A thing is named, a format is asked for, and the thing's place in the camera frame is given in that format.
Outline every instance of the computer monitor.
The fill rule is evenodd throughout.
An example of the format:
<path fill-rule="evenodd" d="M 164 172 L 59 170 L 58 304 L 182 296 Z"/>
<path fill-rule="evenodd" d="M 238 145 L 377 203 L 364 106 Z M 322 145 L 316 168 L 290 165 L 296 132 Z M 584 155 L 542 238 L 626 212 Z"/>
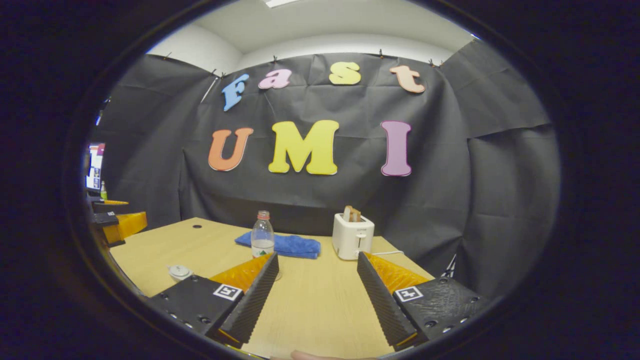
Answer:
<path fill-rule="evenodd" d="M 100 191 L 100 179 L 102 178 L 102 157 L 104 155 L 104 143 L 91 143 L 86 155 L 85 163 L 88 162 L 86 176 L 86 187 L 95 192 Z"/>

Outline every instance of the orange letter u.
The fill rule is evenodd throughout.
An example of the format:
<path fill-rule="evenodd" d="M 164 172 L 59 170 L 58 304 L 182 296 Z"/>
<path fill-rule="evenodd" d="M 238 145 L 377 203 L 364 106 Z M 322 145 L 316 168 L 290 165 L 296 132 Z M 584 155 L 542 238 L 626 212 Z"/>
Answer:
<path fill-rule="evenodd" d="M 238 139 L 236 140 L 234 153 L 229 159 L 223 159 L 222 148 L 225 146 L 225 141 L 227 141 L 228 136 L 231 135 L 231 130 L 218 130 L 214 132 L 213 142 L 211 142 L 211 148 L 209 149 L 209 166 L 217 171 L 233 170 L 240 164 L 244 155 L 246 139 L 251 134 L 253 134 L 253 129 L 250 127 L 242 127 L 236 130 Z"/>

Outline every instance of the table surface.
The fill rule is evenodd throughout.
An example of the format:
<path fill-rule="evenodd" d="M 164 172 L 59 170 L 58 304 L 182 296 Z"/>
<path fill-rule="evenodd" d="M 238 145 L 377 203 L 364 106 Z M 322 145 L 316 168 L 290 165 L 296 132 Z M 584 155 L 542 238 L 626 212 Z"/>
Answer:
<path fill-rule="evenodd" d="M 234 240 L 249 231 L 201 218 L 135 234 L 111 254 L 133 283 L 153 296 L 175 283 L 167 266 L 184 265 L 211 277 L 251 259 L 251 249 Z M 317 259 L 279 256 L 282 278 L 264 304 L 249 343 L 242 349 L 264 357 L 289 358 L 293 350 L 343 358 L 393 352 L 356 271 L 357 261 L 338 258 L 331 236 L 304 236 L 321 243 Z M 375 236 L 371 252 L 397 250 Z M 402 253 L 380 255 L 433 279 Z"/>

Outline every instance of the black fabric backdrop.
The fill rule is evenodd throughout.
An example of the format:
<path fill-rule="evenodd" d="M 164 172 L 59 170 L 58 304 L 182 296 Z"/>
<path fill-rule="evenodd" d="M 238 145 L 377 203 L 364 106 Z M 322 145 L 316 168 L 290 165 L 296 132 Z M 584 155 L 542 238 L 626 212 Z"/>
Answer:
<path fill-rule="evenodd" d="M 330 83 L 329 68 L 338 61 L 359 64 L 359 84 Z M 419 72 L 426 91 L 401 88 L 389 71 L 398 65 Z M 274 69 L 292 70 L 291 83 L 259 89 Z M 243 98 L 224 112 L 221 91 L 242 74 L 250 76 Z M 304 137 L 324 119 L 340 125 L 337 174 L 269 172 L 274 123 L 293 121 Z M 387 146 L 380 123 L 387 120 L 412 126 L 410 176 L 380 172 Z M 213 170 L 212 133 L 240 127 L 254 130 L 242 162 Z M 191 217 L 251 227 L 257 211 L 267 209 L 276 231 L 331 235 L 333 214 L 350 204 L 376 224 L 376 234 L 435 276 L 457 254 L 454 277 L 491 297 L 515 285 L 541 252 L 559 197 L 548 117 L 518 72 L 480 42 L 439 68 L 389 56 L 318 54 L 223 79 L 147 55 L 113 89 L 92 141 L 106 142 L 109 198 L 146 211 L 150 229 Z M 235 135 L 227 138 L 224 158 L 235 142 Z"/>

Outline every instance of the small bottle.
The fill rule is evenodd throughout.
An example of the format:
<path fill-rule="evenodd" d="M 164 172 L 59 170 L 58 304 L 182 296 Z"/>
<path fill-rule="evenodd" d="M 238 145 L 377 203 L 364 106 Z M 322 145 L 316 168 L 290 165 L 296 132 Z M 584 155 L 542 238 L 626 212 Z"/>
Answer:
<path fill-rule="evenodd" d="M 269 222 L 269 212 L 258 211 L 258 221 L 251 230 L 251 254 L 253 258 L 270 254 L 275 247 L 273 228 Z"/>
<path fill-rule="evenodd" d="M 107 199 L 107 188 L 104 187 L 104 181 L 100 184 L 100 197 L 102 197 L 102 200 Z"/>

